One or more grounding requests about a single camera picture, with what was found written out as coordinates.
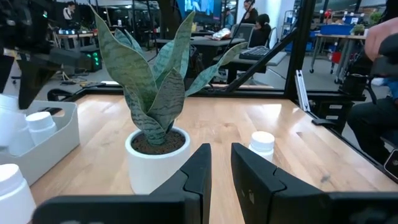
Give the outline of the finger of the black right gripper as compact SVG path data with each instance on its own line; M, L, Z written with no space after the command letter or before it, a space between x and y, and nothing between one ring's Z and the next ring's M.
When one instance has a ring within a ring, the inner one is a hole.
M12 70L12 65L14 63L14 57L1 55L0 59L0 93L3 93L8 78L10 76L10 72Z
M82 68L82 53L53 48L49 54L30 54L28 60L20 59L17 63L21 71L18 106L26 110L64 65Z

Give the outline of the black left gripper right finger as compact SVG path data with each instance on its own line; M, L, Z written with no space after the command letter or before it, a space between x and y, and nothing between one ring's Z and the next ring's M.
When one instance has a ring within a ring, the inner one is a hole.
M231 145L231 169L245 223L328 223L325 194L240 143Z

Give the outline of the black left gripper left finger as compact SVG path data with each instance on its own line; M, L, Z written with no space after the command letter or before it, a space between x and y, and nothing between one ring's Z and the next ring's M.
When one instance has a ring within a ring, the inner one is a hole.
M210 144L202 144L179 170L151 194L162 201L151 210L149 223L207 224L211 203Z

